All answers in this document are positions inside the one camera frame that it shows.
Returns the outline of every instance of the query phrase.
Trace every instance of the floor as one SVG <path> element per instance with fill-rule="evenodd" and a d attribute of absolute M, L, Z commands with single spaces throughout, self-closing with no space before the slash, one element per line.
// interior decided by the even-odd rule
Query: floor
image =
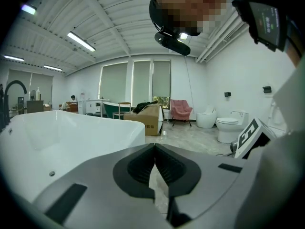
<path fill-rule="evenodd" d="M 200 152 L 210 155 L 230 153 L 230 145 L 217 141 L 218 129 L 199 128 L 196 122 L 188 123 L 164 122 L 163 133 L 161 136 L 145 136 L 146 143 L 161 143 L 184 148 L 194 152 Z M 155 191 L 155 206 L 164 216 L 167 215 L 168 209 L 168 187 L 160 175 L 156 166 L 153 167 L 149 187 Z"/>

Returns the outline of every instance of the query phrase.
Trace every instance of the ceiling light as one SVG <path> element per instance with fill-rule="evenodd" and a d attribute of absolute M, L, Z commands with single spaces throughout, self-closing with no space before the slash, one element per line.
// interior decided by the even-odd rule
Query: ceiling light
<path fill-rule="evenodd" d="M 50 70 L 55 70 L 55 71 L 62 71 L 62 69 L 60 69 L 60 68 L 56 68 L 56 67 L 52 67 L 52 66 L 48 66 L 48 65 L 45 65 L 44 68 L 47 68 Z"/>
<path fill-rule="evenodd" d="M 181 35 L 180 35 L 180 39 L 182 39 L 182 40 L 186 40 L 186 38 L 187 38 L 187 34 L 185 34 L 185 33 L 181 33 Z"/>
<path fill-rule="evenodd" d="M 83 45 L 85 48 L 88 48 L 91 52 L 95 51 L 95 48 L 90 46 L 88 43 L 86 43 L 83 39 L 75 35 L 73 32 L 69 32 L 68 37 L 72 38 L 73 40 L 77 41 L 79 44 Z"/>
<path fill-rule="evenodd" d="M 5 55 L 4 58 L 7 58 L 7 59 L 14 59 L 14 60 L 18 60 L 18 61 L 24 61 L 24 59 L 22 59 L 22 58 L 13 57 L 13 56 L 8 56 L 8 55 Z"/>
<path fill-rule="evenodd" d="M 29 6 L 29 5 L 26 5 L 26 4 L 24 4 L 22 6 L 21 10 L 26 11 L 26 12 L 28 12 L 30 14 L 35 14 L 35 12 L 36 12 L 36 8 L 35 7 Z"/>

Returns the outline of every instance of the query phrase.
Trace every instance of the black faucet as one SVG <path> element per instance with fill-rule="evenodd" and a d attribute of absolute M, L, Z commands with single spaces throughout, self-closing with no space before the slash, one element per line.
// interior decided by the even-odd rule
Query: black faucet
<path fill-rule="evenodd" d="M 23 88 L 24 94 L 27 94 L 27 89 L 25 88 L 25 85 L 21 81 L 15 80 L 15 81 L 10 82 L 6 86 L 5 92 L 4 92 L 4 122 L 5 122 L 5 125 L 8 125 L 8 123 L 10 122 L 9 96 L 7 95 L 7 93 L 8 93 L 10 86 L 12 86 L 14 84 L 19 84 Z"/>

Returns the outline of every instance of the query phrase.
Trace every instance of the roller blind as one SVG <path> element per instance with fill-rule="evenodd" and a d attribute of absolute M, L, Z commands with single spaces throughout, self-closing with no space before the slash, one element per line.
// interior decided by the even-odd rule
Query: roller blind
<path fill-rule="evenodd" d="M 125 101 L 127 63 L 104 66 L 100 96 L 112 103 Z"/>
<path fill-rule="evenodd" d="M 29 99 L 31 73 L 10 70 L 7 84 L 15 80 L 21 81 L 24 84 L 25 88 L 27 89 L 27 94 L 24 94 L 23 88 L 19 84 L 12 85 L 7 93 L 9 96 L 9 108 L 17 106 L 18 97 L 24 97 L 24 106 L 26 106 L 26 102 Z"/>
<path fill-rule="evenodd" d="M 30 82 L 30 91 L 37 91 L 39 87 L 39 91 L 41 94 L 41 100 L 43 100 L 44 104 L 48 104 L 51 102 L 52 98 L 52 82 L 53 77 L 43 74 L 32 73 L 32 79 Z"/>
<path fill-rule="evenodd" d="M 132 105 L 148 102 L 150 61 L 133 63 L 132 76 Z"/>
<path fill-rule="evenodd" d="M 153 97 L 170 97 L 170 61 L 153 61 Z"/>

